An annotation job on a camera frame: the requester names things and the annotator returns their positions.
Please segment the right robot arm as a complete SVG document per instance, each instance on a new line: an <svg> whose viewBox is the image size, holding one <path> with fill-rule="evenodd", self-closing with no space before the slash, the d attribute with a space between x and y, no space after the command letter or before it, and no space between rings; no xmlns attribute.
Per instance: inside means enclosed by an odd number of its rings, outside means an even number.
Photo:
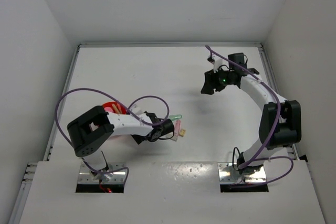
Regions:
<svg viewBox="0 0 336 224"><path fill-rule="evenodd" d="M248 94L262 112L258 140L241 152L236 161L240 174L259 168L281 148L301 141L300 103L276 93L262 80L258 70L248 68L244 53L223 57L211 50L207 60L213 68L204 74L202 94L213 95L227 86L236 86Z"/></svg>

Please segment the yellow pen with clear cap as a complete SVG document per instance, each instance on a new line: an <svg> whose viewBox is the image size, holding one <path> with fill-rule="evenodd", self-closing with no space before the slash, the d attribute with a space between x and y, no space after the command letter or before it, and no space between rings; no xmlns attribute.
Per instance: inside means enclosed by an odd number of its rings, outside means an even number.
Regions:
<svg viewBox="0 0 336 224"><path fill-rule="evenodd" d="M112 110L114 111L114 113L117 113L117 114L123 114L123 111L122 111L122 109L121 109L120 104L114 102L114 103L112 103L111 108L112 108Z"/></svg>

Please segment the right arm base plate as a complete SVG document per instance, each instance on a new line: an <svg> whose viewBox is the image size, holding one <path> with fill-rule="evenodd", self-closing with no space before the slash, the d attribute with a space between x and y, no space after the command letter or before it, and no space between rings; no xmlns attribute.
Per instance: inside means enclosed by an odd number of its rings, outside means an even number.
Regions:
<svg viewBox="0 0 336 224"><path fill-rule="evenodd" d="M231 184L257 184L266 182L266 173L263 165L247 167L238 171L236 164L229 162L217 163L219 182L224 185Z"/></svg>

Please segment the pink glue stick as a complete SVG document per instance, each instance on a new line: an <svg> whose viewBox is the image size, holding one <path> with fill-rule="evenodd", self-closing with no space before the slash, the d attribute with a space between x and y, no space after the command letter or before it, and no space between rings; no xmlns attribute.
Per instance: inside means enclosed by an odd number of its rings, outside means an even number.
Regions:
<svg viewBox="0 0 336 224"><path fill-rule="evenodd" d="M104 110L107 111L107 112L111 112L111 113L114 112L114 110L109 106L104 107Z"/></svg>

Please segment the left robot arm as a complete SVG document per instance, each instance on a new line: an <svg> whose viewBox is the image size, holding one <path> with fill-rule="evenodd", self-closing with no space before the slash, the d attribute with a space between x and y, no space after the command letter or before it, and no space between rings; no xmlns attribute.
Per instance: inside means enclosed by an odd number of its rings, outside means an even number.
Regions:
<svg viewBox="0 0 336 224"><path fill-rule="evenodd" d="M110 137L131 136L137 144L155 142L173 134L171 119L159 119L155 113L142 111L136 105L126 114L106 111L103 106L95 106L67 125L75 155L82 158L95 179L112 174L113 170L101 150Z"/></svg>

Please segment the orange round desk organizer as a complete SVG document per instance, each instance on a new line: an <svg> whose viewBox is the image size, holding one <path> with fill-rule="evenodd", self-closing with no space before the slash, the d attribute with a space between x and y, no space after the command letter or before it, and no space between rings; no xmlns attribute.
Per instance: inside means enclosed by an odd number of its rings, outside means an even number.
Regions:
<svg viewBox="0 0 336 224"><path fill-rule="evenodd" d="M107 102L102 105L105 111L115 114L127 114L127 110L118 102Z"/></svg>

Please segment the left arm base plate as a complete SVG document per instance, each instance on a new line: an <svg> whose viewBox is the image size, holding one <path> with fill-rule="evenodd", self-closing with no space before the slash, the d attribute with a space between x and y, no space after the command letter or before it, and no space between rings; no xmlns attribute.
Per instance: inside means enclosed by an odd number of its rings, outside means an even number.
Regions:
<svg viewBox="0 0 336 224"><path fill-rule="evenodd" d="M79 170L79 184L99 184L102 181L104 184L122 184L128 174L126 163L109 163L108 174L94 175L93 172L82 163Z"/></svg>

